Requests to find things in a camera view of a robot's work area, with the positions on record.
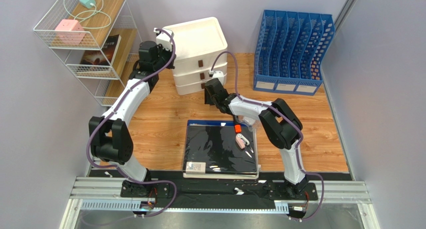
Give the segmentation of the white three drawer organizer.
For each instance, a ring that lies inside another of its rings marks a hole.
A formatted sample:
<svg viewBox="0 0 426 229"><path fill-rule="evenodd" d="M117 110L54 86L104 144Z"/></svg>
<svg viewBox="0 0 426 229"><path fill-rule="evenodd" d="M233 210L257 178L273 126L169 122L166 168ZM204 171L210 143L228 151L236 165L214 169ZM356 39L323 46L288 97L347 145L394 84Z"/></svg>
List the white three drawer organizer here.
<svg viewBox="0 0 426 229"><path fill-rule="evenodd" d="M173 32L176 59L172 75L178 95L204 90L217 74L223 85L227 82L228 58L220 53L228 50L228 43L216 17L207 17L164 27Z"/></svg>

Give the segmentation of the clear plastic bag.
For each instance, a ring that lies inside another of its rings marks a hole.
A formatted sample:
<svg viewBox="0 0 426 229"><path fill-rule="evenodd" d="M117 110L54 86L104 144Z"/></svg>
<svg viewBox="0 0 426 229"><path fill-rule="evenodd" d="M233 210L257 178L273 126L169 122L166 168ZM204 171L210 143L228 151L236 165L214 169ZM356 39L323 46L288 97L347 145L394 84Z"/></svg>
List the clear plastic bag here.
<svg viewBox="0 0 426 229"><path fill-rule="evenodd" d="M255 131L258 129L260 121L250 117L243 116L241 119L241 123L247 126L250 131Z"/></svg>

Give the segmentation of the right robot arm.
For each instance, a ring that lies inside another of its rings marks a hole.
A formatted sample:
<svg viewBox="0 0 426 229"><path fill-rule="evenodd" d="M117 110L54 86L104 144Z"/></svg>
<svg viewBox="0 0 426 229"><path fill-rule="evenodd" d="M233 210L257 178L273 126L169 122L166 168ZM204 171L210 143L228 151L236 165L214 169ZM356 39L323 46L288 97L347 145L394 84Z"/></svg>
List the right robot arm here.
<svg viewBox="0 0 426 229"><path fill-rule="evenodd" d="M278 149L285 166L284 178L296 193L308 184L300 144L303 125L289 105L281 98L275 101L250 100L237 93L228 93L219 79L204 86L205 103L215 105L221 113L260 121L269 141Z"/></svg>

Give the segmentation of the pink correction tape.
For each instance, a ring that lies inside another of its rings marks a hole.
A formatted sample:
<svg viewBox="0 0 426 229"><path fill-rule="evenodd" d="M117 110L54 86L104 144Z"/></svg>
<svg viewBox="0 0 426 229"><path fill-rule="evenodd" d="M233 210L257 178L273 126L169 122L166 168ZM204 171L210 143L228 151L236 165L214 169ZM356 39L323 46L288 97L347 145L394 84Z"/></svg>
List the pink correction tape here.
<svg viewBox="0 0 426 229"><path fill-rule="evenodd" d="M250 145L250 141L245 136L243 136L241 133L236 134L235 142L240 147L240 149L242 149L242 150Z"/></svg>

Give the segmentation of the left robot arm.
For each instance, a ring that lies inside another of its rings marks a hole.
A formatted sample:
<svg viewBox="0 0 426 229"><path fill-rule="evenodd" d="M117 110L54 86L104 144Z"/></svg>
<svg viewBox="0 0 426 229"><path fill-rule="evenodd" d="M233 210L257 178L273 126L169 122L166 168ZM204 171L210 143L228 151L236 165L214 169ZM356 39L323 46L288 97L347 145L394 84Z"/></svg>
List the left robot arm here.
<svg viewBox="0 0 426 229"><path fill-rule="evenodd" d="M136 109L152 92L164 69L173 69L176 58L174 41L142 42L139 59L134 63L126 87L113 106L102 116L93 116L88 123L89 140L86 158L99 168L93 159L99 158L116 168L128 181L141 185L151 184L150 171L133 155L134 143L128 125Z"/></svg>

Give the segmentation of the orange black highlighter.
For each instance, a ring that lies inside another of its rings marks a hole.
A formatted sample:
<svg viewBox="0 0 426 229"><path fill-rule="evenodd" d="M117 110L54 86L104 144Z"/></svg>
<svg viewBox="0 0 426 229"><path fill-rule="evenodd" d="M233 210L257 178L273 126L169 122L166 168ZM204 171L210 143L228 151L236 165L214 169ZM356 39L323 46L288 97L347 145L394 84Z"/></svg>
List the orange black highlighter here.
<svg viewBox="0 0 426 229"><path fill-rule="evenodd" d="M234 131L239 134L242 132L242 126L238 123L234 124Z"/></svg>

